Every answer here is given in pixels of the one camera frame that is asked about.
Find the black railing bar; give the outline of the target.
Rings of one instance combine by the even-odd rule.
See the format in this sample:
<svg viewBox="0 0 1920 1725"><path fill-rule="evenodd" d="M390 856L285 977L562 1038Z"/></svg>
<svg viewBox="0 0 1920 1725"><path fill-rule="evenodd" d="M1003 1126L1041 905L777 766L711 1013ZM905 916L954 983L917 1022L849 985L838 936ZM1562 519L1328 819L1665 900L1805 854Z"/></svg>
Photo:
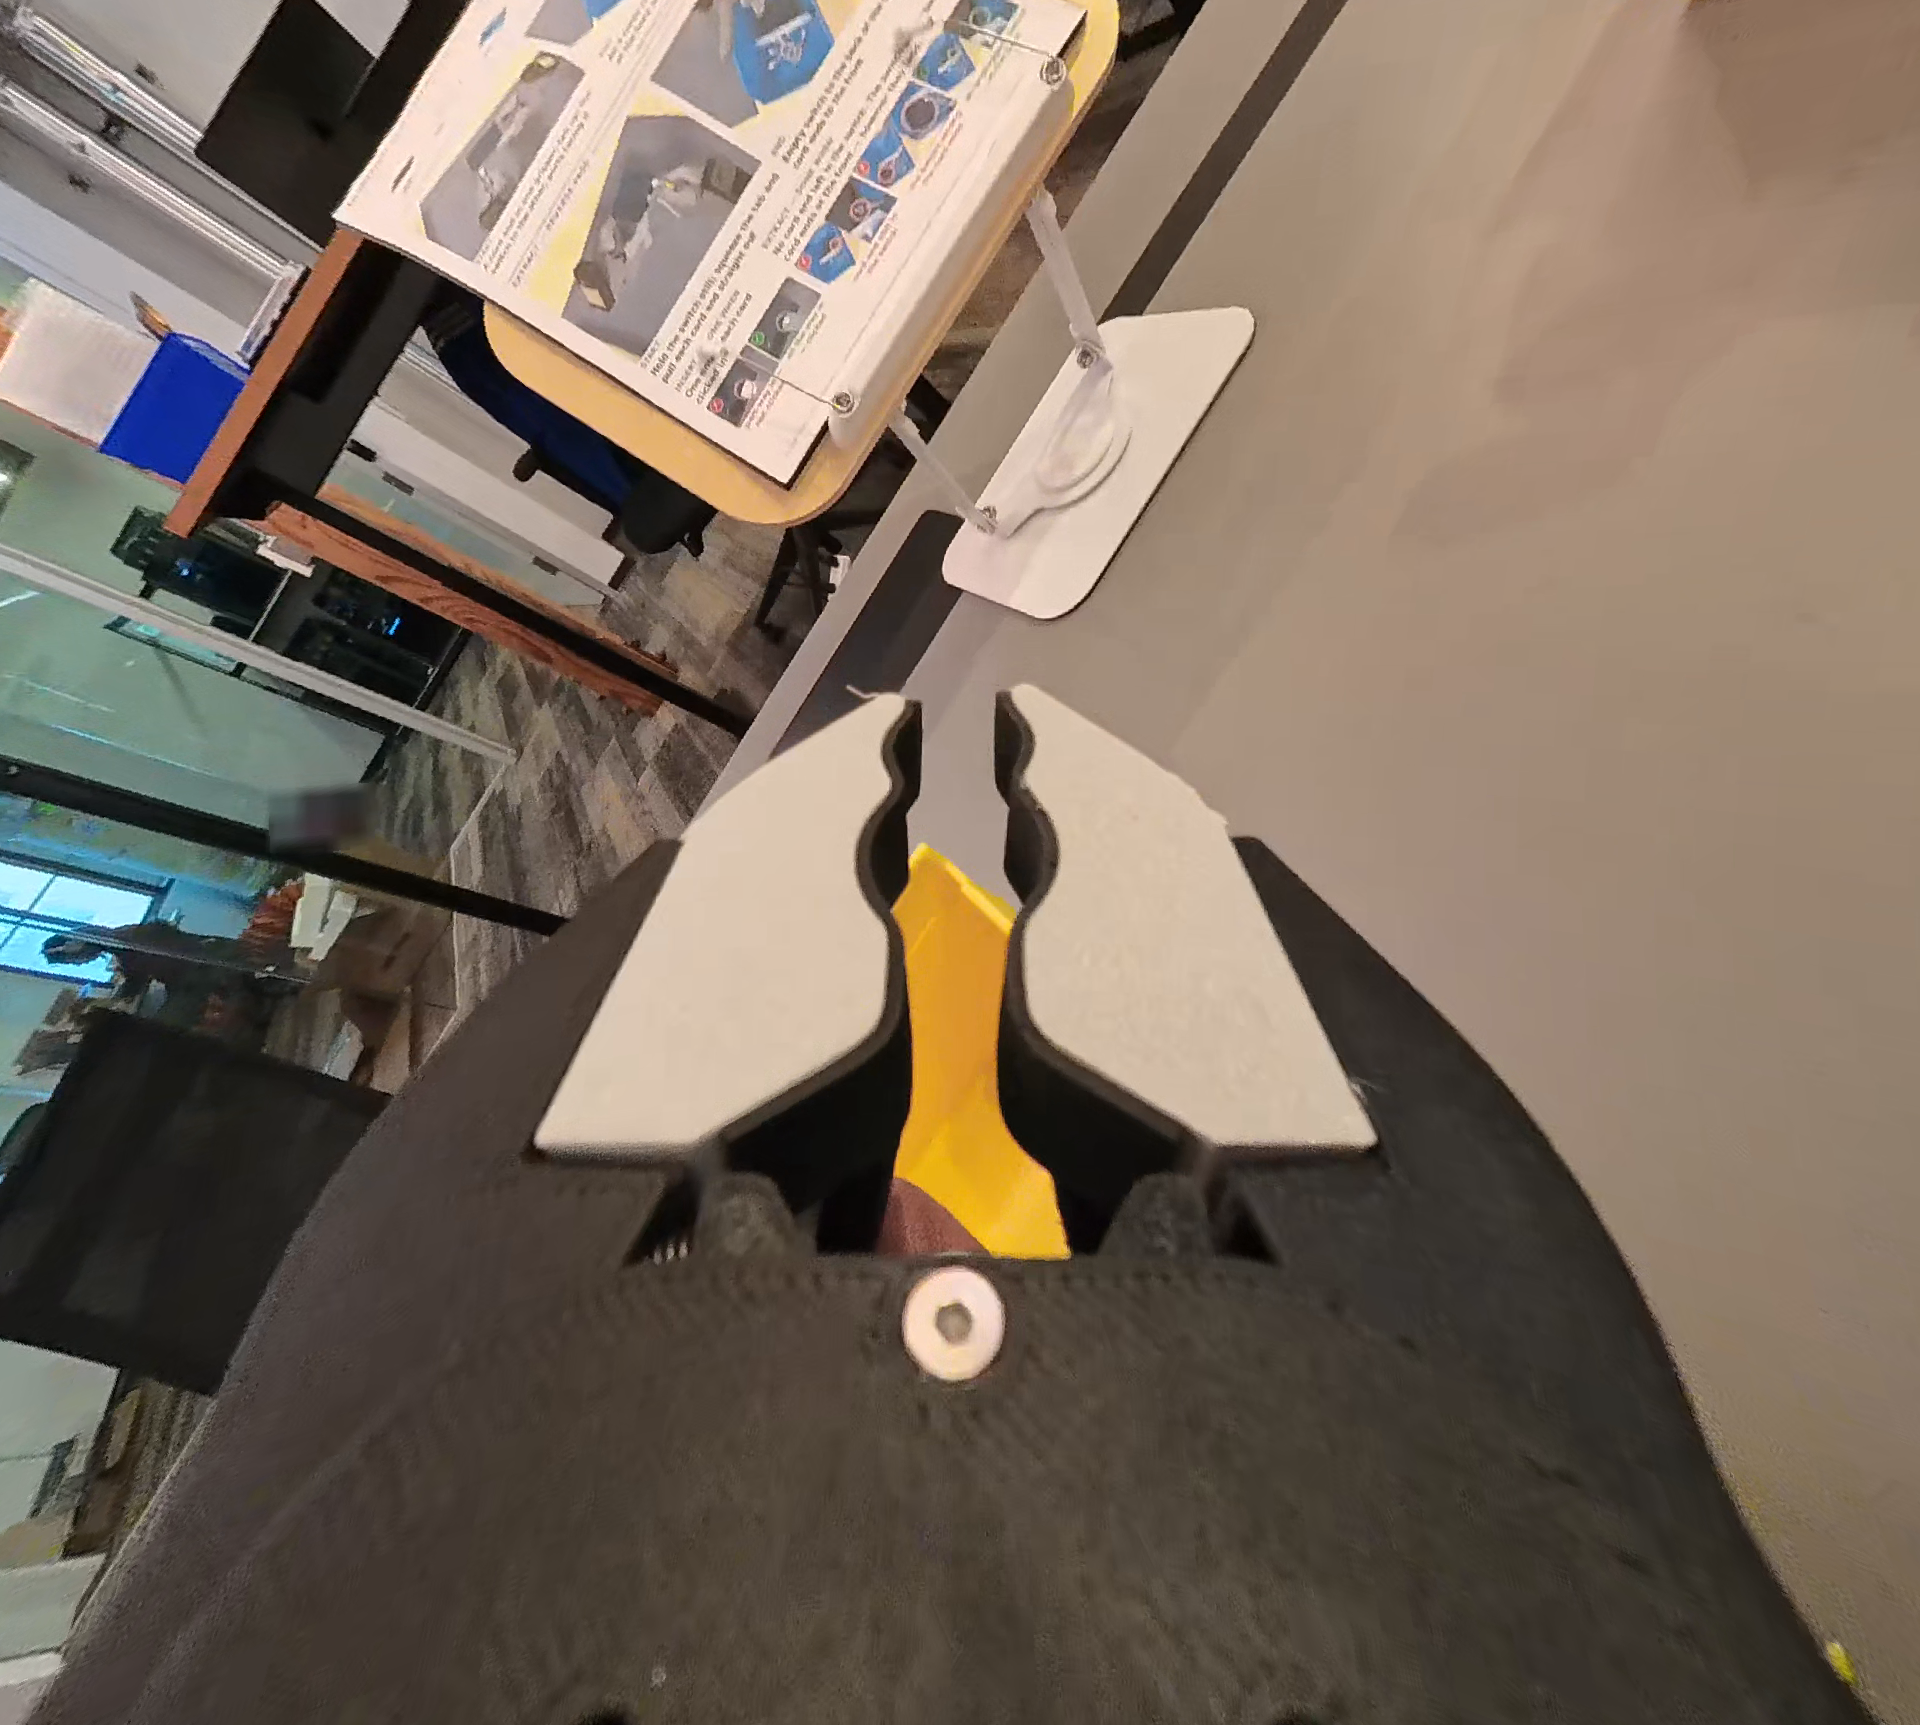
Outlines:
<svg viewBox="0 0 1920 1725"><path fill-rule="evenodd" d="M260 826L207 816L170 799L135 794L59 767L42 767L13 755L3 755L3 788L5 794L39 799L75 816L152 832L178 844L225 851L257 864L291 864L300 872L329 876L337 884L393 895L410 903L424 903L433 911L501 924L517 933L549 937L567 924L565 916L533 903L518 903L507 895L478 892L466 884L445 882L405 866L377 864L369 856L329 844L277 844Z"/></svg>

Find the brown wooden desk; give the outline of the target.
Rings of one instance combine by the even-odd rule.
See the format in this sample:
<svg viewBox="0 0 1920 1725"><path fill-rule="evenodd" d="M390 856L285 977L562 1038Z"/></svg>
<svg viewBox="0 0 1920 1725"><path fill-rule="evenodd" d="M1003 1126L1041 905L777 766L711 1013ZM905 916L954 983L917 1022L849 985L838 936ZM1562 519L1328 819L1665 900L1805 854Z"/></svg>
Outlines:
<svg viewBox="0 0 1920 1725"><path fill-rule="evenodd" d="M260 528L631 713L675 707L741 738L751 707L698 690L667 660L329 480L441 287L441 273L337 229L178 492L164 528L176 537L216 520Z"/></svg>

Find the dark office chair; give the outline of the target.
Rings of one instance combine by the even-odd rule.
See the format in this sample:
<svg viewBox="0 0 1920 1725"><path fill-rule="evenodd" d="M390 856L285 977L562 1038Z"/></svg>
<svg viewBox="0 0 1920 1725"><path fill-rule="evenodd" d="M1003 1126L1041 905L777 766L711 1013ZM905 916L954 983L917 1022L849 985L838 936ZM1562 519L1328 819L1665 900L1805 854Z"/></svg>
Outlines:
<svg viewBox="0 0 1920 1725"><path fill-rule="evenodd" d="M543 474L598 505L631 555L704 553L712 508L518 379L489 343L478 297L445 291L421 331L452 386L518 439L518 480Z"/></svg>

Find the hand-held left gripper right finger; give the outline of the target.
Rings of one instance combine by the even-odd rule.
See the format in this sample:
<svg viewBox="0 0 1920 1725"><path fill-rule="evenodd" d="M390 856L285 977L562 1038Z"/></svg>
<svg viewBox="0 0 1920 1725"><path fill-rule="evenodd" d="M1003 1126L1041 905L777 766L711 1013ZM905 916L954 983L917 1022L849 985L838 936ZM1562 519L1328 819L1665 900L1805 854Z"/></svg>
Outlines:
<svg viewBox="0 0 1920 1725"><path fill-rule="evenodd" d="M1034 683L997 697L1005 1001L1067 1086L1217 1155L1358 1155L1372 1115L1225 819Z"/></svg>

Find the printed instruction sheet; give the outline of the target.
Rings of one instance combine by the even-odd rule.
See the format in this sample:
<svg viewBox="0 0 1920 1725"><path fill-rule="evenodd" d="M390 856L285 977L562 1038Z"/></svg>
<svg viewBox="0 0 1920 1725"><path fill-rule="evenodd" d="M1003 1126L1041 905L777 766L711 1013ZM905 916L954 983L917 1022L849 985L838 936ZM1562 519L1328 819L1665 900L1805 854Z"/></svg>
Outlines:
<svg viewBox="0 0 1920 1725"><path fill-rule="evenodd" d="M470 0L337 204L791 489L1067 116L1086 0Z"/></svg>

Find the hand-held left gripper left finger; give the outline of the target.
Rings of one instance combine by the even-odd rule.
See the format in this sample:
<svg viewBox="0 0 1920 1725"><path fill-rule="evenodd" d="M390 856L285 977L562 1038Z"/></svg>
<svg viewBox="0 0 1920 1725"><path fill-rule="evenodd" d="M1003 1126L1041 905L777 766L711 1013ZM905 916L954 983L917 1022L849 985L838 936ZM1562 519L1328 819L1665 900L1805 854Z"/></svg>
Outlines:
<svg viewBox="0 0 1920 1725"><path fill-rule="evenodd" d="M886 1050L920 757L920 707L884 690L690 824L539 1115L539 1155L692 1159Z"/></svg>

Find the black mesh chair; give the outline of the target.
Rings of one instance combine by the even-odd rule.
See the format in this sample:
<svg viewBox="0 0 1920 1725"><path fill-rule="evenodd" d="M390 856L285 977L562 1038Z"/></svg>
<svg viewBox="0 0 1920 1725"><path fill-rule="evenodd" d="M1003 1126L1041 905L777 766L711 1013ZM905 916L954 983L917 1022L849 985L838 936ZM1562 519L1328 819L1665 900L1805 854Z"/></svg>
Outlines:
<svg viewBox="0 0 1920 1725"><path fill-rule="evenodd" d="M5 1139L3 1340L211 1398L296 1232L389 1102L94 1013L30 1135Z"/></svg>

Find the blue storage bin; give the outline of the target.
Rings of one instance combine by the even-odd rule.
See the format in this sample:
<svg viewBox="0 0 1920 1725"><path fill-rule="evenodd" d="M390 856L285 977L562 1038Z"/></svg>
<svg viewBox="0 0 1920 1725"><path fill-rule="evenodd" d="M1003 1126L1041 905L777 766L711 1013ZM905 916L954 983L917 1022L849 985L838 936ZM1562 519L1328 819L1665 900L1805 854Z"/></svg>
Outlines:
<svg viewBox="0 0 1920 1725"><path fill-rule="evenodd" d="M162 338L102 439L102 455L183 489L224 428L251 366L207 341Z"/></svg>

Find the black monitor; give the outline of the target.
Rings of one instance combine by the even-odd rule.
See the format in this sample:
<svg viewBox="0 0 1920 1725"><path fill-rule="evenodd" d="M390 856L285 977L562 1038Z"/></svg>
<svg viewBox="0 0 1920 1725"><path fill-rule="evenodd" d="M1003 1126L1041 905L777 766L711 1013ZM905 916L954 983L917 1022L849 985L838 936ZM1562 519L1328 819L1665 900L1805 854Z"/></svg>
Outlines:
<svg viewBox="0 0 1920 1725"><path fill-rule="evenodd" d="M348 182L337 176L340 132L372 67L374 56L320 0L279 0L196 139L195 160L321 240Z"/></svg>

